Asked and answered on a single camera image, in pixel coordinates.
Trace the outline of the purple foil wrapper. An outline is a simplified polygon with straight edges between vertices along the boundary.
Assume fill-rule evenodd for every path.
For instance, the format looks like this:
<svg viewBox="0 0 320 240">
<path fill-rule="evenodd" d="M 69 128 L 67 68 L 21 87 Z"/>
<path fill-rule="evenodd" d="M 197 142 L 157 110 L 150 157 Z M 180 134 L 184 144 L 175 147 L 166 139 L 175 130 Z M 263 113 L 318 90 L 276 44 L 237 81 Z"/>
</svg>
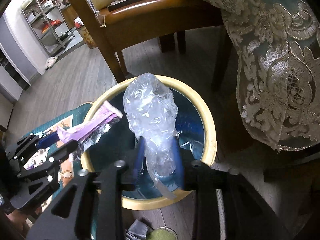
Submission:
<svg viewBox="0 0 320 240">
<path fill-rule="evenodd" d="M 104 101 L 91 120 L 67 130 L 57 128 L 57 135 L 64 144 L 76 140 L 78 148 L 73 154 L 81 155 L 90 146 L 97 144 L 102 135 L 107 133 L 122 117 L 123 114 L 120 110 L 113 107 L 108 101 Z"/>
</svg>

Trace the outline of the clear plastic bag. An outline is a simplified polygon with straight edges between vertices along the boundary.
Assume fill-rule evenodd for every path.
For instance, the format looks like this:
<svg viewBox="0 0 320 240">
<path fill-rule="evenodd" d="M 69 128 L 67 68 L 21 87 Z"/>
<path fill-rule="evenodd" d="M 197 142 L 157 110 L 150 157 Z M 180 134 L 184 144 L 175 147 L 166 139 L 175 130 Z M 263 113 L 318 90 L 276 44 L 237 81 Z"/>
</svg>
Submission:
<svg viewBox="0 0 320 240">
<path fill-rule="evenodd" d="M 144 73 L 135 78 L 123 96 L 129 129 L 144 140 L 146 169 L 155 188 L 168 199 L 176 195 L 161 182 L 176 170 L 172 141 L 176 135 L 178 107 L 173 92 L 155 75 Z"/>
</svg>

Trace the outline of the teal yellow-rimmed trash bin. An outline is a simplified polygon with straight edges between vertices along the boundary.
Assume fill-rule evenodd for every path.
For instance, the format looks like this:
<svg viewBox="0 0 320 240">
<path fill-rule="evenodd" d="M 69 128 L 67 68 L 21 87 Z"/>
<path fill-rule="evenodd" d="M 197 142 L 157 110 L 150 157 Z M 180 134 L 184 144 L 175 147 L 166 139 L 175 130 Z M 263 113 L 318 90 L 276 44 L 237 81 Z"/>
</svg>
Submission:
<svg viewBox="0 0 320 240">
<path fill-rule="evenodd" d="M 190 147 L 195 159 L 208 166 L 213 165 L 217 152 L 216 130 L 207 104 L 195 90 L 182 81 L 161 75 L 157 78 L 174 94 L 174 101 L 178 107 L 176 130 L 180 134 L 180 145 Z M 93 103 L 84 122 L 89 122 L 105 101 L 122 112 L 123 95 L 132 81 L 133 79 L 123 81 L 101 95 Z M 97 144 L 81 155 L 82 168 L 90 172 L 100 171 L 108 164 L 123 159 L 125 154 L 134 148 L 135 143 L 135 135 L 130 131 L 129 123 L 124 116 L 102 135 Z M 189 195 L 188 191 L 178 188 L 174 176 L 164 178 L 162 182 L 175 194 L 175 199 L 163 197 L 155 188 L 148 172 L 144 171 L 136 190 L 123 192 L 122 206 L 140 211 L 160 209 Z"/>
</svg>

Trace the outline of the floral yellow trash bin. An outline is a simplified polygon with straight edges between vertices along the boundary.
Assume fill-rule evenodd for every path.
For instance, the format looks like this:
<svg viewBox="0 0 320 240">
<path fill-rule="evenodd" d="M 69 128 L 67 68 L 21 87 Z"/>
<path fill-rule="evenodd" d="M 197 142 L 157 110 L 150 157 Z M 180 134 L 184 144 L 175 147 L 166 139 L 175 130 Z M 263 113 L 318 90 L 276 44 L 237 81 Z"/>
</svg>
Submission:
<svg viewBox="0 0 320 240">
<path fill-rule="evenodd" d="M 88 30 L 84 26 L 80 17 L 77 17 L 74 19 L 74 25 L 76 27 L 76 30 L 79 32 L 80 36 L 84 40 L 84 42 L 88 45 L 88 47 L 90 49 L 96 48 L 97 45 L 95 44 L 95 41 L 93 40 L 93 38 L 89 34 Z"/>
</svg>

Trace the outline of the teal patterned mat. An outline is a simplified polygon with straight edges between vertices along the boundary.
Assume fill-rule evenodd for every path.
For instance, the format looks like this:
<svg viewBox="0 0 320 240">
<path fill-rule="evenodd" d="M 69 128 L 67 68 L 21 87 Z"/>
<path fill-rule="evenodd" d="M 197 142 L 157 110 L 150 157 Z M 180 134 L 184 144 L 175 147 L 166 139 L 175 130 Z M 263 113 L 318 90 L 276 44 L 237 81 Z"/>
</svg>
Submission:
<svg viewBox="0 0 320 240">
<path fill-rule="evenodd" d="M 50 120 L 49 122 L 35 128 L 32 130 L 32 132 L 35 135 L 47 136 L 55 132 L 61 134 L 62 129 L 73 129 L 73 127 L 83 123 L 86 114 L 92 105 L 92 102 L 83 103 L 79 107 L 67 111 L 53 120 Z M 66 137 L 63 137 L 62 140 L 58 140 L 47 148 L 38 150 L 24 165 L 24 168 L 29 170 L 42 165 L 58 148 L 62 147 L 65 142 L 67 142 L 67 139 Z M 74 157 L 72 154 L 69 155 L 67 160 L 60 164 L 58 171 L 59 189 L 41 204 L 40 209 L 36 211 L 36 214 L 41 214 L 47 208 L 57 194 L 74 178 L 76 171 L 78 171 L 80 168 L 80 159 Z"/>
</svg>

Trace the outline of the green slipper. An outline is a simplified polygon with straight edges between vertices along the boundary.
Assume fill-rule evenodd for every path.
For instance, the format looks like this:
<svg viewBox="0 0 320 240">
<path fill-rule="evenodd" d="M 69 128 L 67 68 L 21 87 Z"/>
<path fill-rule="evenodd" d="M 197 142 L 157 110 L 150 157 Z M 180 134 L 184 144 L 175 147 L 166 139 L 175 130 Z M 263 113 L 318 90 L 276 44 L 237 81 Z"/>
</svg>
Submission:
<svg viewBox="0 0 320 240">
<path fill-rule="evenodd" d="M 177 240 L 177 234 L 170 228 L 160 227 L 148 233 L 146 240 Z"/>
</svg>

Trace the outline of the white slippers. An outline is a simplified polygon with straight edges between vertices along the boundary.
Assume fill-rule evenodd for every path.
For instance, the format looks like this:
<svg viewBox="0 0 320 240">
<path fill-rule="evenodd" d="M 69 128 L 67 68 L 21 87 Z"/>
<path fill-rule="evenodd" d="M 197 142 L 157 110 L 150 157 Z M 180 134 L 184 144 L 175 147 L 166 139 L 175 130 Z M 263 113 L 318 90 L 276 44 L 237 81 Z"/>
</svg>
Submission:
<svg viewBox="0 0 320 240">
<path fill-rule="evenodd" d="M 57 62 L 58 56 L 53 56 L 47 59 L 45 64 L 45 70 L 52 68 L 52 66 Z"/>
</svg>

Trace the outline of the metal shelf rack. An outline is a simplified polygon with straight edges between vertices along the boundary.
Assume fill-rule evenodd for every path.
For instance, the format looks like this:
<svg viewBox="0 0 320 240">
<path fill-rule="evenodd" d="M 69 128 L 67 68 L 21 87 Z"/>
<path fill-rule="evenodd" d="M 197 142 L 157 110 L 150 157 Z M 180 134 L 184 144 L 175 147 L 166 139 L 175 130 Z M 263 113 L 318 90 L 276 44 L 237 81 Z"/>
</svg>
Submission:
<svg viewBox="0 0 320 240">
<path fill-rule="evenodd" d="M 75 37 L 66 22 L 58 0 L 30 0 L 21 6 L 31 31 L 49 56 L 65 50 L 67 43 Z"/>
</svg>

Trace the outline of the wooden chair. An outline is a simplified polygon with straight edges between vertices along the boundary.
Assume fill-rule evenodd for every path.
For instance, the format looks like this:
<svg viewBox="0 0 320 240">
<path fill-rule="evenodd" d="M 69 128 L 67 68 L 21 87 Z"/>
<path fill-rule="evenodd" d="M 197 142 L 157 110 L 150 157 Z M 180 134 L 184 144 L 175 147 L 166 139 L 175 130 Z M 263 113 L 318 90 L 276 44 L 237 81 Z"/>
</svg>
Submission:
<svg viewBox="0 0 320 240">
<path fill-rule="evenodd" d="M 125 81 L 123 49 L 160 36 L 223 24 L 221 10 L 203 0 L 142 0 L 120 9 L 104 9 L 99 21 L 87 0 L 69 0 L 117 82 Z"/>
</svg>

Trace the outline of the lace embroidered tablecloth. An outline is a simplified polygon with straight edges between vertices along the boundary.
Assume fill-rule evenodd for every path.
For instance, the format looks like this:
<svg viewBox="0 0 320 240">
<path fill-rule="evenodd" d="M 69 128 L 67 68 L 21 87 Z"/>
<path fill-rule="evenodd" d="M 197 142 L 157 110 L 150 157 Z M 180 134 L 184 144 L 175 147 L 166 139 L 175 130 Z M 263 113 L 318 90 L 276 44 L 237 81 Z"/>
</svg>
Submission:
<svg viewBox="0 0 320 240">
<path fill-rule="evenodd" d="M 236 99 L 253 139 L 281 151 L 319 143 L 319 20 L 306 0 L 204 0 L 238 54 Z"/>
</svg>

